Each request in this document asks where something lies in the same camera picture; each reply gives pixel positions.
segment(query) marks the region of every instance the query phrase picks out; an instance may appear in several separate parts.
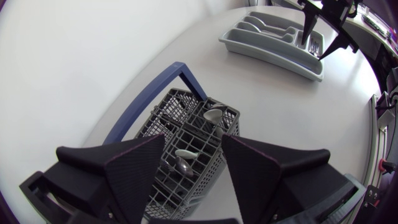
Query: spoon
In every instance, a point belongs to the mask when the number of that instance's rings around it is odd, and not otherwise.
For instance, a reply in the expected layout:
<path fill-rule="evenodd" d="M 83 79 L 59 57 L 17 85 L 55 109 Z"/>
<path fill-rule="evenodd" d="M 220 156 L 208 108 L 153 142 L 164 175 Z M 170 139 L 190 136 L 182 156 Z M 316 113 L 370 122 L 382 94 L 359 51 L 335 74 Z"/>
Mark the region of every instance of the spoon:
<path fill-rule="evenodd" d="M 169 170 L 169 172 L 175 172 L 174 168 L 167 162 L 166 160 L 162 159 L 160 161 L 160 165 Z"/>
<path fill-rule="evenodd" d="M 217 137 L 221 138 L 223 137 L 224 131 L 222 128 L 220 128 L 219 126 L 216 126 L 216 135 Z"/>
<path fill-rule="evenodd" d="M 225 104 L 222 104 L 222 103 L 215 103 L 213 106 L 211 106 L 210 109 L 211 109 L 211 110 L 212 110 L 212 109 L 219 109 L 219 110 L 221 110 L 222 112 L 224 112 L 224 111 L 227 109 L 227 106 L 226 106 Z"/>
<path fill-rule="evenodd" d="M 282 37 L 285 34 L 295 34 L 296 33 L 296 30 L 293 27 L 289 27 L 287 29 L 282 29 L 279 27 L 268 26 L 261 19 L 254 17 L 254 16 L 246 16 L 243 18 L 243 21 L 254 25 L 255 27 L 257 27 L 259 30 L 261 30 L 263 32 L 269 32 L 271 34 L 278 35 L 279 37 Z"/>
<path fill-rule="evenodd" d="M 223 117 L 223 112 L 219 109 L 211 109 L 204 113 L 203 117 L 212 124 L 217 125 Z"/>
<path fill-rule="evenodd" d="M 177 164 L 177 169 L 187 177 L 193 177 L 192 167 L 181 157 L 177 156 L 175 158 L 175 162 Z"/>
<path fill-rule="evenodd" d="M 177 149 L 175 152 L 176 156 L 181 157 L 182 159 L 194 159 L 197 158 L 199 156 L 199 153 L 194 153 L 188 150 L 184 150 L 184 149 Z"/>

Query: spoon head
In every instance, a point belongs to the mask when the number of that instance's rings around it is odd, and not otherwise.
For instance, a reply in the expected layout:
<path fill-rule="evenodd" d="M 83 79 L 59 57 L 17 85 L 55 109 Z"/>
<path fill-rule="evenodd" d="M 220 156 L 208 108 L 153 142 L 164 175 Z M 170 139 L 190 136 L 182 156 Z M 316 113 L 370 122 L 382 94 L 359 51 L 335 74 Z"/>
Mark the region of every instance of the spoon head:
<path fill-rule="evenodd" d="M 222 112 L 226 111 L 226 109 L 228 108 L 228 106 L 226 106 L 225 104 L 222 103 L 215 103 L 213 106 L 211 106 L 211 110 L 212 109 L 219 109 Z"/>
<path fill-rule="evenodd" d="M 210 121 L 211 123 L 217 125 L 221 121 L 221 117 L 223 116 L 223 112 L 219 109 L 208 110 L 203 114 L 203 117 Z"/>
<path fill-rule="evenodd" d="M 179 156 L 182 159 L 194 159 L 198 157 L 198 153 L 194 153 L 184 149 L 177 149 L 174 153 L 176 156 Z"/>
<path fill-rule="evenodd" d="M 177 169 L 187 177 L 193 177 L 193 170 L 191 166 L 181 157 L 177 156 L 175 158 L 175 163 L 177 165 Z"/>

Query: white wall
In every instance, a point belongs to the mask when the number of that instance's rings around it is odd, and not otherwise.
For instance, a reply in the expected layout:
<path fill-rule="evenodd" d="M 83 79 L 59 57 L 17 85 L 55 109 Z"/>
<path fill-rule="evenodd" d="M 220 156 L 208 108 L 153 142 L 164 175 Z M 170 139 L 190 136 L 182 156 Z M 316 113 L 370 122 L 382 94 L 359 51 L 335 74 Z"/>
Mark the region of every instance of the white wall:
<path fill-rule="evenodd" d="M 194 22 L 242 0 L 8 0 L 0 13 L 0 190 L 43 223 L 19 184 L 81 146 L 123 88 Z"/>

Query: metal spoon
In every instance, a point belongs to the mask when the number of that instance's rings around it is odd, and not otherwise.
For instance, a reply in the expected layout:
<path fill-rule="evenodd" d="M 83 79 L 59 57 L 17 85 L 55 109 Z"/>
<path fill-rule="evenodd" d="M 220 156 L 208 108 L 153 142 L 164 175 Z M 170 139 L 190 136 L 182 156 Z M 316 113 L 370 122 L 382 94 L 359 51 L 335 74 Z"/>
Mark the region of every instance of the metal spoon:
<path fill-rule="evenodd" d="M 217 137 L 221 138 L 223 137 L 224 131 L 222 128 L 220 128 L 219 126 L 216 126 L 216 135 Z"/>
<path fill-rule="evenodd" d="M 171 166 L 171 165 L 169 164 L 169 162 L 167 162 L 167 161 L 164 160 L 164 159 L 162 159 L 162 160 L 160 161 L 160 165 L 161 165 L 162 167 L 168 169 L 169 172 L 175 172 L 173 166 Z"/>
<path fill-rule="evenodd" d="M 175 162 L 177 165 L 177 169 L 187 177 L 193 177 L 193 170 L 192 167 L 181 157 L 177 156 L 175 158 Z"/>
<path fill-rule="evenodd" d="M 228 106 L 226 106 L 225 104 L 222 103 L 215 103 L 213 106 L 211 106 L 211 110 L 212 109 L 219 109 L 222 112 L 226 111 L 226 109 L 228 108 Z"/>
<path fill-rule="evenodd" d="M 203 114 L 203 117 L 206 120 L 210 121 L 212 124 L 217 125 L 223 117 L 223 111 L 219 109 L 208 110 L 206 113 Z"/>

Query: cutlery basket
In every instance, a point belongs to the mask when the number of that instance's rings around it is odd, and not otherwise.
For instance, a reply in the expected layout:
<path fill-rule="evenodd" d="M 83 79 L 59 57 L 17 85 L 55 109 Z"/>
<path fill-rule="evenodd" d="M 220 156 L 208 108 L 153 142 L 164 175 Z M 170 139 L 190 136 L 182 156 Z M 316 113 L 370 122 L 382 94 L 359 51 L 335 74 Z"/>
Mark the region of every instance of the cutlery basket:
<path fill-rule="evenodd" d="M 159 165 L 145 209 L 147 219 L 181 219 L 192 214 L 226 166 L 215 125 L 203 118 L 212 105 L 220 102 L 207 97 L 188 67 L 180 62 L 164 70 L 139 94 L 115 124 L 105 143 L 121 141 L 142 110 L 178 75 L 191 91 L 171 89 L 151 111 L 136 135 L 136 138 L 141 138 L 163 133 L 165 148 L 162 159 L 175 170 L 169 172 Z M 239 136 L 238 118 L 239 111 L 228 106 L 217 126 L 226 134 Z M 186 160 L 193 169 L 193 177 L 184 176 L 176 169 L 174 152 L 177 149 L 199 153 L 197 158 Z"/>

